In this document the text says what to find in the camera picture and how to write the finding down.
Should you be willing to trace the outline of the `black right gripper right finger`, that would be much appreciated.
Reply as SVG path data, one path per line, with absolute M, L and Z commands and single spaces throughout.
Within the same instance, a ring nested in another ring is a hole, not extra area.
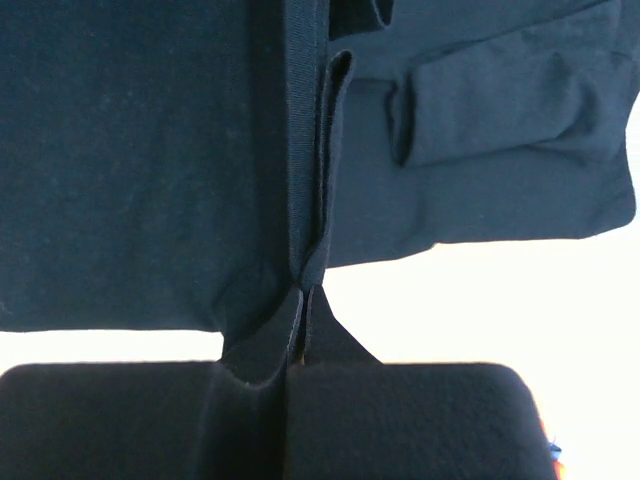
M 531 392 L 492 363 L 384 364 L 315 288 L 287 374 L 288 479 L 551 479 Z

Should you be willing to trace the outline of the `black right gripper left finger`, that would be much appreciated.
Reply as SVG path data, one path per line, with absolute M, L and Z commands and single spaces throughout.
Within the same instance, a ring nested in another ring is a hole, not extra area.
M 217 362 L 31 364 L 1 379 L 5 479 L 279 479 L 288 295 Z

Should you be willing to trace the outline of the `black t shirt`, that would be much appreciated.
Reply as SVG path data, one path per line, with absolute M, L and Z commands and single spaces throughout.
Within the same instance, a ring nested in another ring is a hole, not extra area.
M 628 224 L 635 1 L 5 1 L 1 327 L 236 343 L 324 267 Z

